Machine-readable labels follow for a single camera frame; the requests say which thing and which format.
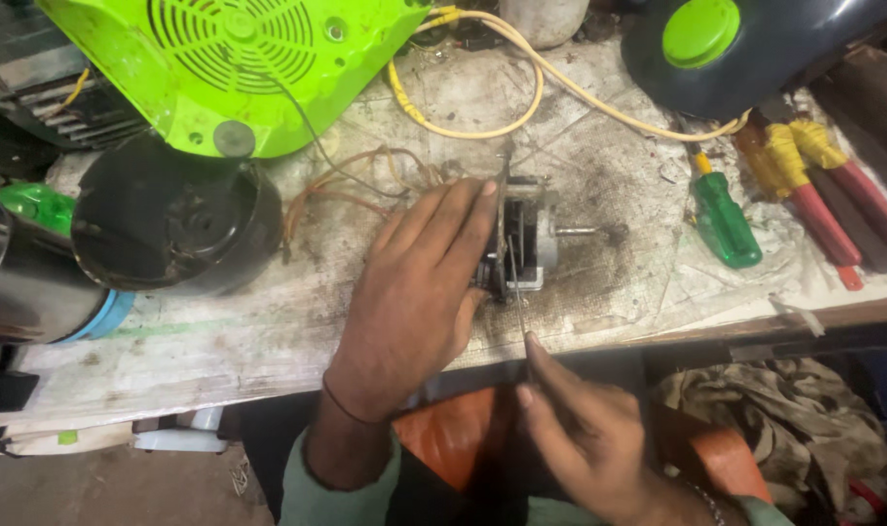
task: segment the green screwdriver handle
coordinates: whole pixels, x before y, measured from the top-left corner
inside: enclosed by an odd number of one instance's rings
[[[697,196],[697,230],[710,250],[732,269],[747,269],[761,261],[761,247],[745,221],[741,207],[730,197],[726,176],[718,171],[693,182]]]

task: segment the stainless steel jar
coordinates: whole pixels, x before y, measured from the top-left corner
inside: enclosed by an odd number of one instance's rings
[[[108,293],[79,269],[67,238],[0,204],[0,341],[62,340],[90,321]]]

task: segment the finger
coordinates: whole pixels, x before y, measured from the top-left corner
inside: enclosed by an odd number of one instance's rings
[[[372,242],[371,248],[368,249],[369,259],[378,256],[379,252],[384,249],[385,245],[388,245],[388,241],[391,239],[392,234],[395,233],[395,230],[397,230],[397,227],[401,224],[401,219],[403,218],[403,211],[396,211],[390,218],[388,218],[388,222],[381,227],[379,235],[375,237],[375,241]]]
[[[528,433],[541,451],[548,469],[565,487],[577,487],[577,482],[588,475],[589,466],[557,421],[554,408],[531,385],[518,386],[517,393],[518,403],[528,424]]]
[[[453,328],[453,345],[450,347],[450,360],[458,357],[470,344],[472,336],[472,318],[479,305],[489,297],[489,293],[481,288],[471,288],[463,294],[463,301],[456,313],[456,326]]]
[[[621,417],[618,407],[610,399],[608,392],[593,389],[553,359],[541,345],[537,334],[525,335],[525,352],[528,367],[541,388],[552,400],[569,412],[588,422],[597,430],[603,430]]]
[[[440,262],[440,268],[454,281],[470,281],[479,266],[479,259],[483,256],[496,222],[497,189],[495,181],[487,181],[483,185],[470,216],[463,222],[456,239]]]
[[[437,185],[433,190],[418,199],[414,206],[404,214],[400,225],[398,225],[395,233],[392,234],[388,245],[386,245],[388,250],[400,254],[411,248],[414,240],[421,235],[427,222],[430,221],[434,212],[437,211],[440,202],[450,192],[451,187],[451,185]]]
[[[453,188],[434,211],[434,216],[427,222],[424,231],[414,241],[414,252],[437,265],[470,215],[473,201],[483,184],[483,181],[472,177],[453,184]]]

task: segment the floor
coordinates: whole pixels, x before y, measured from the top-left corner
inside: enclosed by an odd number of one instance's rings
[[[272,526],[259,491],[236,493],[229,470],[243,456],[118,447],[0,457],[0,524]]]

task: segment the yellow wire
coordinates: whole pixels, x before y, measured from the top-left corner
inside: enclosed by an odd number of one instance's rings
[[[541,68],[538,67],[538,66],[541,66],[544,69],[546,69],[551,75],[554,75],[555,78],[560,80],[560,82],[562,82],[564,85],[566,85],[567,88],[574,91],[577,95],[579,95],[580,97],[585,99],[587,102],[589,102],[590,104],[592,104],[593,106],[598,108],[600,111],[613,117],[613,119],[615,119],[621,123],[624,123],[626,125],[636,127],[638,129],[646,131],[648,133],[659,135],[660,137],[673,138],[676,140],[682,140],[684,142],[701,142],[704,140],[709,140],[711,138],[721,137],[723,135],[728,135],[728,134],[734,133],[734,132],[738,131],[739,129],[741,129],[741,126],[745,126],[745,123],[748,122],[748,115],[752,112],[751,110],[748,110],[747,112],[743,113],[739,119],[733,119],[732,121],[730,121],[726,125],[719,127],[717,130],[710,132],[710,133],[701,134],[701,135],[689,135],[689,134],[677,133],[677,132],[672,132],[671,130],[665,130],[665,129],[659,128],[657,126],[651,126],[646,123],[643,123],[642,121],[639,121],[638,119],[635,119],[633,117],[629,117],[628,115],[625,115],[624,113],[620,112],[619,110],[616,110],[615,108],[610,107],[609,105],[605,104],[601,100],[599,100],[599,99],[595,98],[594,96],[590,95],[589,93],[587,93],[586,90],[582,89],[576,82],[574,82],[573,80],[570,80],[563,73],[560,73],[559,71],[557,71],[557,69],[554,66],[552,66],[551,63],[547,62],[543,58],[543,56],[541,56],[540,54],[535,52],[534,49],[531,48],[531,45],[528,43],[528,41],[525,40],[525,38],[521,36],[521,34],[518,32],[518,30],[515,30],[513,27],[511,27],[507,23],[507,21],[505,21],[501,18],[498,18],[495,15],[492,15],[490,13],[485,13],[483,11],[464,11],[464,10],[461,10],[461,9],[458,9],[458,8],[455,8],[452,6],[442,7],[439,9],[432,9],[430,11],[430,14],[431,15],[442,15],[442,16],[418,26],[418,28],[414,31],[415,34],[421,33],[422,31],[426,31],[427,29],[430,29],[431,27],[436,27],[438,25],[443,25],[445,23],[449,23],[455,19],[460,19],[460,18],[481,19],[486,26],[493,29],[494,31],[497,31],[498,33],[503,35],[507,40],[512,42],[514,45],[518,46],[518,48],[520,48],[523,52],[528,54],[529,58],[534,63],[535,74],[538,76],[539,79],[543,75],[541,72]],[[429,129],[439,135],[446,136],[446,137],[491,138],[491,137],[498,137],[500,135],[505,135],[505,134],[509,133],[510,131],[517,129],[519,126],[523,125],[530,118],[531,114],[534,113],[534,110],[537,109],[537,105],[541,101],[541,91],[543,90],[543,87],[539,84],[539,89],[537,89],[535,92],[535,100],[531,104],[531,108],[528,109],[528,113],[523,115],[522,118],[519,119],[514,124],[509,125],[509,126],[505,126],[504,128],[502,128],[500,130],[493,131],[493,132],[465,133],[465,132],[456,132],[456,131],[452,131],[452,130],[447,130],[447,129],[441,128],[439,126],[434,126],[434,125],[426,122],[426,119],[424,118],[424,116],[416,108],[414,108],[414,104],[412,104],[412,102],[408,99],[408,96],[405,93],[404,88],[401,86],[400,79],[397,77],[397,72],[395,71],[394,61],[388,63],[388,73],[389,73],[388,77],[391,82],[392,89],[395,92],[395,97],[397,98],[397,101],[401,104],[401,107],[403,108],[405,113],[411,115],[412,118],[414,118],[414,121],[416,121],[419,125],[425,126],[427,129]]]
[[[73,93],[71,93],[70,96],[68,96],[66,98],[66,100],[60,104],[60,106],[51,110],[51,112],[48,113],[47,115],[44,115],[44,118],[50,119],[51,117],[53,117],[57,113],[62,112],[63,109],[66,108],[67,106],[73,104],[73,101],[76,100],[76,96],[79,95],[79,92],[82,91],[82,89],[83,89],[83,83],[86,82],[86,78],[89,76],[90,76],[90,68],[87,67],[86,69],[83,69],[83,72],[79,75],[79,79],[76,81],[76,86],[73,88]]]
[[[445,10],[448,10],[448,8],[442,7],[440,9],[433,9],[430,11],[430,14],[446,12]],[[446,14],[445,16],[442,16],[438,19],[433,19],[430,22],[421,25],[417,28],[417,31],[415,31],[415,33],[420,33],[421,31],[425,31],[437,25],[449,23],[450,21],[453,21],[455,19],[454,17],[457,15],[458,11],[450,11],[449,14]],[[504,22],[504,24],[506,32],[514,32],[518,38],[523,38],[521,34],[513,27],[509,26],[507,22]],[[434,133],[446,137],[492,138],[501,137],[523,126],[524,123],[526,123],[528,119],[531,118],[531,115],[534,115],[534,112],[538,109],[538,105],[541,103],[541,98],[544,93],[544,73],[541,67],[538,66],[538,64],[534,62],[534,60],[531,60],[531,66],[534,67],[535,87],[534,98],[531,100],[531,106],[528,107],[528,111],[525,112],[525,114],[522,115],[521,118],[519,118],[514,123],[503,128],[487,132],[459,132],[448,130],[446,128],[441,128],[439,126],[428,123],[424,114],[421,114],[421,112],[414,106],[414,103],[412,103],[411,100],[408,98],[408,94],[405,93],[404,86],[401,85],[401,80],[397,77],[397,69],[395,68],[394,60],[388,62],[388,80],[391,83],[392,90],[395,92],[395,98],[397,99],[397,102],[401,104],[401,108],[404,110],[404,112],[408,115],[411,115],[411,117],[414,119],[415,122],[417,122],[417,124],[426,127],[428,130]]]

